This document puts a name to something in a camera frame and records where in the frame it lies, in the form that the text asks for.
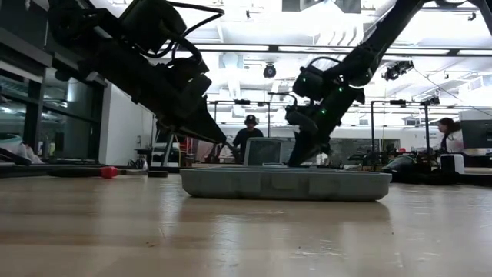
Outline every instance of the person wearing headphones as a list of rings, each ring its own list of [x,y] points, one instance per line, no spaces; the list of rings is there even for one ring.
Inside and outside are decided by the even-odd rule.
[[[244,155],[246,154],[246,142],[249,138],[263,138],[263,132],[256,129],[257,124],[256,116],[248,115],[244,120],[246,128],[239,130],[232,145],[236,148],[240,145],[241,162],[244,160]]]

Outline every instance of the gray plastic bin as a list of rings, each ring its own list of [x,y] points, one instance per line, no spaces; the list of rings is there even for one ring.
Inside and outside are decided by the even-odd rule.
[[[181,177],[197,197],[360,202],[382,199],[391,181],[376,172],[275,167],[182,169]]]

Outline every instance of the wooden floor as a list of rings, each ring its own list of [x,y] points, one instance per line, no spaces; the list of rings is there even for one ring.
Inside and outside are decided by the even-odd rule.
[[[0,276],[492,276],[492,191],[190,199],[178,176],[0,179]]]

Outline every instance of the black cable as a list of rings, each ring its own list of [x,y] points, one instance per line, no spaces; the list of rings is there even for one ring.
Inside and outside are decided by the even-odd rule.
[[[457,8],[461,6],[462,4],[466,3],[466,1],[462,2],[448,2],[446,0],[435,0],[436,4],[438,7],[443,7],[443,8]]]
[[[189,28],[188,30],[186,30],[186,32],[183,33],[182,37],[185,38],[187,35],[189,35],[191,32],[193,32],[194,30],[200,28],[201,26],[209,23],[209,22],[213,22],[215,19],[218,19],[218,18],[221,18],[222,15],[224,15],[224,13],[219,13],[219,14],[216,14],[216,15],[212,15],[211,17],[209,18],[206,18],[205,20],[202,20],[201,22],[195,24],[193,27]],[[174,47],[172,48],[172,53],[171,53],[171,59],[175,59],[176,58],[176,51],[178,50],[178,45],[177,44],[174,44]]]
[[[436,84],[435,82],[433,82],[433,81],[432,81],[429,77],[427,77],[426,75],[424,75],[422,72],[418,71],[416,68],[414,68],[414,70],[415,70],[415,72],[416,72],[416,73],[420,74],[422,77],[424,77],[426,80],[428,80],[428,81],[429,81],[432,85],[435,85],[436,87],[440,88],[443,92],[446,92],[448,95],[451,95],[451,96],[453,96],[455,99],[457,99],[458,101],[460,101],[460,102],[463,102],[463,103],[464,103],[464,101],[463,101],[463,100],[461,100],[461,99],[460,99],[460,98],[458,98],[456,95],[454,95],[454,94],[450,93],[449,91],[447,91],[446,89],[444,89],[444,88],[443,88],[443,87],[441,87],[440,85],[438,85],[438,84]],[[479,112],[482,112],[482,113],[484,113],[485,115],[488,115],[488,116],[490,116],[490,117],[492,118],[492,114],[490,114],[490,113],[488,113],[488,112],[485,112],[485,111],[483,111],[483,110],[481,110],[481,109],[479,109],[479,108],[477,108],[477,107],[473,107],[472,105],[470,105],[470,107],[471,107],[472,109],[475,109],[475,110],[477,110],[477,111],[479,111]]]
[[[291,94],[291,92],[269,92],[268,95],[283,95],[291,96],[294,99],[294,105],[298,105],[298,98]]]
[[[210,8],[210,7],[206,7],[206,6],[201,6],[201,5],[193,5],[193,4],[186,4],[186,3],[177,3],[177,2],[168,2],[169,4],[173,5],[174,7],[179,7],[179,8],[193,8],[193,9],[196,9],[198,11],[203,11],[203,12],[215,12],[217,13],[216,15],[212,15],[211,17],[209,18],[206,18],[205,20],[202,20],[201,22],[195,24],[193,27],[189,28],[188,30],[186,30],[186,32],[183,33],[182,37],[186,37],[187,35],[189,35],[190,33],[192,33],[193,31],[195,31],[196,29],[200,28],[201,26],[209,23],[209,22],[212,22],[214,21],[215,19],[219,19],[220,17],[222,17],[225,12],[223,9],[220,9],[220,8]],[[171,59],[175,59],[176,58],[176,51],[178,50],[178,45],[177,44],[174,44],[173,45],[173,48],[172,48],[172,53],[171,53]]]
[[[313,65],[315,62],[322,60],[322,59],[327,59],[327,60],[330,60],[332,62],[341,63],[340,60],[337,60],[335,58],[323,56],[323,57],[317,57],[317,58],[313,59],[311,62],[309,62],[309,65]]]
[[[196,9],[198,11],[203,11],[203,12],[216,12],[218,14],[217,15],[214,15],[214,16],[211,16],[210,18],[206,18],[205,20],[199,22],[198,24],[196,24],[193,27],[189,28],[181,36],[176,36],[174,34],[167,34],[169,37],[171,37],[171,41],[169,42],[168,47],[166,47],[166,49],[164,49],[162,52],[159,52],[158,54],[151,54],[151,53],[148,53],[148,52],[142,52],[141,51],[141,54],[143,54],[146,57],[149,57],[149,58],[162,58],[162,57],[164,57],[165,55],[167,55],[172,50],[173,51],[172,52],[172,59],[174,59],[175,58],[175,53],[176,53],[176,51],[178,49],[178,45],[182,45],[183,47],[185,47],[183,44],[177,43],[179,41],[176,38],[184,38],[184,37],[186,37],[186,35],[188,35],[189,33],[193,32],[197,28],[200,28],[201,26],[203,26],[203,25],[205,25],[205,24],[207,24],[209,22],[212,22],[213,20],[215,20],[217,18],[220,18],[222,15],[224,15],[224,10],[223,9],[220,9],[220,8],[209,8],[209,7],[202,6],[202,5],[193,5],[193,4],[178,3],[178,2],[171,2],[171,1],[168,1],[168,3],[171,4],[174,7],[179,7],[179,8],[192,8],[192,9]],[[196,49],[196,51],[198,51],[198,49],[194,45],[193,45],[192,48],[187,48],[187,47],[185,47],[185,48],[188,51],[190,51],[192,54],[193,54],[193,51],[195,49]]]
[[[173,1],[168,1],[168,3],[178,8],[192,8],[203,12],[217,12],[217,13],[221,13],[222,15],[224,14],[224,10],[221,8],[211,8],[203,5],[195,5],[195,4],[180,3],[180,2],[173,2]]]
[[[169,38],[171,38],[171,42],[169,43],[169,45],[171,45],[171,43],[174,42],[174,43],[177,43],[177,44],[183,46],[186,50],[188,50],[195,57],[195,59],[197,60],[198,63],[201,62],[201,53],[198,50],[198,48],[196,48],[196,46],[193,45],[193,43],[189,42],[186,38],[184,38],[180,35],[173,34],[171,32],[168,32],[166,35]],[[146,57],[149,57],[149,58],[162,58],[165,55],[163,53],[164,52],[161,52],[159,54],[150,54],[150,53],[142,53],[142,54]]]

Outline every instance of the glass wall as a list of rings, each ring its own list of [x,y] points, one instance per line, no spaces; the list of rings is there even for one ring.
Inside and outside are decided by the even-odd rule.
[[[104,88],[47,68],[43,83],[0,69],[0,139],[20,135],[45,162],[98,159]]]
[[[6,135],[24,135],[25,105],[8,100],[0,102],[0,139]]]

